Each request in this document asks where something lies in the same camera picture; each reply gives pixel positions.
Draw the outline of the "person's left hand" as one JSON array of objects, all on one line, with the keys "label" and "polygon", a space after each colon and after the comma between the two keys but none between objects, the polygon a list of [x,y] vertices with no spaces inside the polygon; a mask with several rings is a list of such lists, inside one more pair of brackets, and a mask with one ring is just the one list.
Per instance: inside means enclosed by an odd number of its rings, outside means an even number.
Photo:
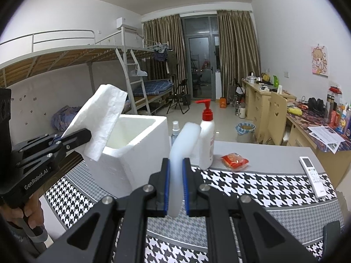
[{"label": "person's left hand", "polygon": [[33,194],[27,201],[23,209],[12,209],[7,204],[1,205],[1,216],[16,226],[19,226],[19,219],[27,217],[28,225],[31,229],[44,224],[43,209],[39,200],[38,193]]}]

